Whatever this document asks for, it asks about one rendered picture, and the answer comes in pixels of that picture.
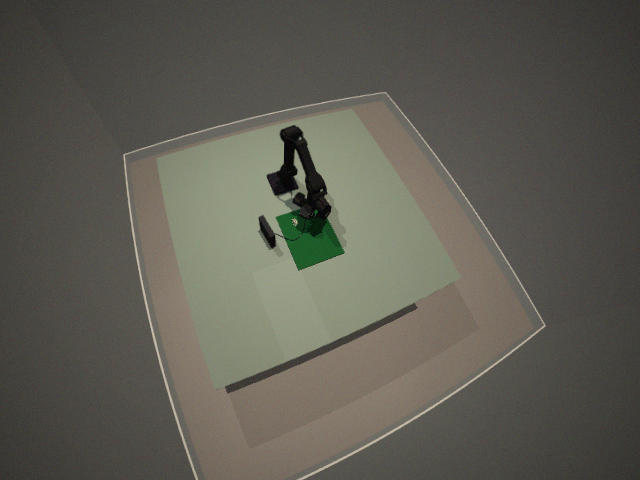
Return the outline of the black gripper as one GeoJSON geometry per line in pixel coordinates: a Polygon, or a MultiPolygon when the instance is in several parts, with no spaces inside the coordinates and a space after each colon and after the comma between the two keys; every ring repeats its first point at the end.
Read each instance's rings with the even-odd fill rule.
{"type": "MultiPolygon", "coordinates": [[[[310,202],[307,198],[305,198],[305,194],[303,194],[301,192],[297,192],[296,193],[296,195],[292,199],[292,202],[294,204],[296,204],[297,206],[301,207],[301,208],[302,208],[304,202],[307,202],[307,204],[313,205],[315,207],[315,205],[313,204],[314,202],[310,202]]],[[[316,207],[315,207],[315,209],[317,210],[316,207]]],[[[323,220],[326,220],[330,213],[331,213],[331,210],[328,213],[326,213],[324,215],[321,215],[320,212],[318,211],[317,214],[315,215],[315,218],[319,217],[319,218],[321,218],[323,220]]]]}

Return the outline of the green circuit board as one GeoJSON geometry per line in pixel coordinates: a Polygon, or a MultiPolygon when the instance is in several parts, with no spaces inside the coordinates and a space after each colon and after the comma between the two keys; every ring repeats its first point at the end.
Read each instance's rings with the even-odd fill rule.
{"type": "Polygon", "coordinates": [[[298,271],[345,253],[328,218],[305,221],[300,210],[276,216],[298,271]]]}

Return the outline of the black square panel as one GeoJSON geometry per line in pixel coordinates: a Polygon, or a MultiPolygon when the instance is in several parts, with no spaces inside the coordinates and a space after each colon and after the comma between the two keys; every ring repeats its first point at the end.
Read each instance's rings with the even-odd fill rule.
{"type": "Polygon", "coordinates": [[[268,242],[269,246],[271,248],[276,246],[275,243],[275,234],[273,233],[272,229],[270,228],[269,224],[267,223],[267,219],[265,218],[264,215],[259,216],[259,222],[260,222],[260,229],[263,232],[266,241],[268,242]]]}

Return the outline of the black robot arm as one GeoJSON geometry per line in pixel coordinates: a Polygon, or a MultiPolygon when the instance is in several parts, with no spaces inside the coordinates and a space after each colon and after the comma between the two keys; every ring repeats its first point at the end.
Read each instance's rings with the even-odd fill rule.
{"type": "MultiPolygon", "coordinates": [[[[297,174],[297,169],[294,166],[296,149],[306,175],[305,187],[308,191],[307,199],[310,202],[314,202],[313,204],[321,215],[328,213],[332,207],[324,197],[327,194],[327,187],[321,175],[317,173],[315,169],[303,131],[295,125],[284,128],[281,130],[280,139],[284,142],[284,164],[281,169],[277,171],[277,175],[279,176],[278,180],[282,188],[293,185],[291,177],[297,174]],[[302,139],[299,140],[300,137],[302,139]],[[321,189],[323,190],[320,191],[321,189]]],[[[315,207],[304,202],[299,212],[300,216],[309,220],[313,219],[315,216],[315,207]]]]}

